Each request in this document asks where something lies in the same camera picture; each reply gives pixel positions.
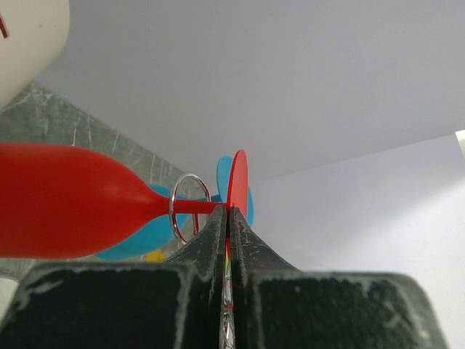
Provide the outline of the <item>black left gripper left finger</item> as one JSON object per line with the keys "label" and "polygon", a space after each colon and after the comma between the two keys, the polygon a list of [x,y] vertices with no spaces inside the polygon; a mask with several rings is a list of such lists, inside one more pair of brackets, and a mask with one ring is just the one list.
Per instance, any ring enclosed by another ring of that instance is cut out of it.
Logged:
{"label": "black left gripper left finger", "polygon": [[3,348],[218,348],[226,210],[162,263],[55,262],[20,282]]}

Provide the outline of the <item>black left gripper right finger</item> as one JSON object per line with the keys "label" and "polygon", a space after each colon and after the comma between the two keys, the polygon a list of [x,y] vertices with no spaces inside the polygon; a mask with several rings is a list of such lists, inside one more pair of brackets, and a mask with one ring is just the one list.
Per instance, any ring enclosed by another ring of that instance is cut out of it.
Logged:
{"label": "black left gripper right finger", "polygon": [[400,273],[302,271],[229,216],[237,348],[446,348],[430,301]]}

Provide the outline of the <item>chrome wine glass rack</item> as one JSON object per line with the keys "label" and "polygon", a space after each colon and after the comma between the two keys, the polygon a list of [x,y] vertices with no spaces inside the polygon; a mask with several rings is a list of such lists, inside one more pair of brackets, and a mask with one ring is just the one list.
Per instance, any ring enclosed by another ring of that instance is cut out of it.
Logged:
{"label": "chrome wine glass rack", "polygon": [[[205,198],[198,200],[177,198],[178,187],[186,178],[193,178],[202,187]],[[187,240],[178,231],[176,214],[207,214],[203,229],[194,223],[195,234]],[[228,306],[229,291],[227,266],[227,208],[213,202],[206,184],[193,173],[181,174],[169,194],[169,219],[177,239],[182,242],[178,252],[167,260],[169,264],[184,264],[189,268],[185,288],[181,293],[178,348],[232,348],[233,325]]]}

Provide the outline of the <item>orange wine glass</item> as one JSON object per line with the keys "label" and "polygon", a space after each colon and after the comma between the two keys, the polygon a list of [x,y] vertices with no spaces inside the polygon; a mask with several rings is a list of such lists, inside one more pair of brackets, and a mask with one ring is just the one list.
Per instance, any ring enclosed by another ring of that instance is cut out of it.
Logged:
{"label": "orange wine glass", "polygon": [[157,249],[153,252],[148,253],[145,256],[146,262],[163,262],[166,260],[166,255],[162,249]]}

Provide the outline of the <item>red wine glass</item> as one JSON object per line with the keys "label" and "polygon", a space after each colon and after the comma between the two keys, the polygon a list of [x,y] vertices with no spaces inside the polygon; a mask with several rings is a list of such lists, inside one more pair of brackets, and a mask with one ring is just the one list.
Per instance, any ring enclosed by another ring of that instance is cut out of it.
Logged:
{"label": "red wine glass", "polygon": [[1,144],[1,256],[72,259],[122,242],[169,200],[109,156],[71,145]]}

